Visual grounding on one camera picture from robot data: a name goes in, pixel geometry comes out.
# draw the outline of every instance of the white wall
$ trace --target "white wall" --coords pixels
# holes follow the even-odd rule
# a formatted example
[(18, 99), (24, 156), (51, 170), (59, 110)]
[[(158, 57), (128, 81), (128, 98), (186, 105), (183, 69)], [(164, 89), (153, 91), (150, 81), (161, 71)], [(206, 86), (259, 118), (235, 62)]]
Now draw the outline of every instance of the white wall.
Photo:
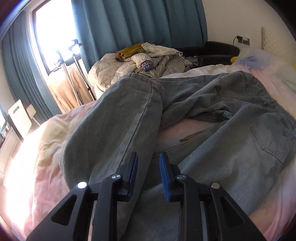
[(276, 11), (264, 0), (202, 0), (207, 21), (208, 41), (232, 44), (239, 35), (250, 39), (250, 46), (261, 48), (261, 26), (295, 42)]
[(2, 109), (7, 113), (8, 109), (15, 103), (11, 92), (9, 90), (6, 74), (4, 72), (2, 49), (0, 44), (0, 105)]

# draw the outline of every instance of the teal curtain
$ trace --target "teal curtain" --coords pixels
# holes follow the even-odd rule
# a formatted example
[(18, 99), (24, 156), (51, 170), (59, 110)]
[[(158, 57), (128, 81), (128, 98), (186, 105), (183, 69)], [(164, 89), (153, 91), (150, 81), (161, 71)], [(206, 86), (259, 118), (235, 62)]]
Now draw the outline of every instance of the teal curtain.
[(139, 42), (172, 48), (203, 47), (202, 0), (71, 0), (87, 71), (106, 53)]
[(35, 119), (43, 123), (61, 114), (34, 58), (27, 30), (26, 13), (15, 19), (2, 41), (4, 69), (15, 101), (31, 103)]

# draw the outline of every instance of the bed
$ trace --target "bed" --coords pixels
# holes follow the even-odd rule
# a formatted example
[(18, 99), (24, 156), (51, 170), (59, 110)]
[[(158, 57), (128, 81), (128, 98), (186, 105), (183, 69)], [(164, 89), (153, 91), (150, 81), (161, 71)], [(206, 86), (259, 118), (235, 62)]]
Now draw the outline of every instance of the bed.
[[(296, 70), (265, 51), (244, 49), (231, 66), (216, 65), (175, 73), (164, 78), (194, 77), (244, 71), (251, 73), (268, 93), (296, 117)], [(43, 220), (69, 192), (59, 166), (63, 147), (96, 102), (79, 106), (45, 122), (24, 141), (4, 178), (7, 212), (20, 240)], [(183, 119), (159, 132), (155, 152), (175, 145), (184, 136), (203, 131), (213, 123)], [(280, 173), (264, 202), (250, 218), (267, 241), (277, 239), (296, 213), (296, 157)]]

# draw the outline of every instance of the power outlet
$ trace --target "power outlet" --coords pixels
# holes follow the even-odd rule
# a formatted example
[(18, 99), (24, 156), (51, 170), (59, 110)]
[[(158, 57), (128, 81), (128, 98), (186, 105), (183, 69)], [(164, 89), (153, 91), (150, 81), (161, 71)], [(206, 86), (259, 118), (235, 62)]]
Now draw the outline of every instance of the power outlet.
[(250, 39), (245, 37), (237, 36), (237, 41), (241, 44), (250, 45)]

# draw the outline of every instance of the yellow object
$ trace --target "yellow object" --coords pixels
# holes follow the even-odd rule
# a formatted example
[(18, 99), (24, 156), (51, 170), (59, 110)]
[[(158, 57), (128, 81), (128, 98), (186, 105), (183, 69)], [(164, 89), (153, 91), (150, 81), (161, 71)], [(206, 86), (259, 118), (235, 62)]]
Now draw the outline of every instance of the yellow object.
[(134, 54), (137, 54), (137, 53), (143, 53), (144, 49), (142, 48), (142, 44), (143, 44), (143, 42), (135, 44), (135, 45), (130, 46), (130, 47), (126, 47), (123, 50), (117, 51), (115, 58), (120, 60), (122, 58), (131, 57), (131, 56), (133, 56)]
[(230, 62), (233, 64), (236, 61), (237, 57), (231, 58)]

